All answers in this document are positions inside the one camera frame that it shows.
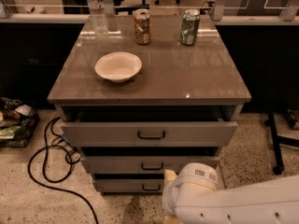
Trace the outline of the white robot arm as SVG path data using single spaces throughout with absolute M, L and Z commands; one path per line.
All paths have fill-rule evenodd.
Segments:
M 215 169 L 189 163 L 164 171 L 163 208 L 182 224 L 299 224 L 299 175 L 217 189 Z

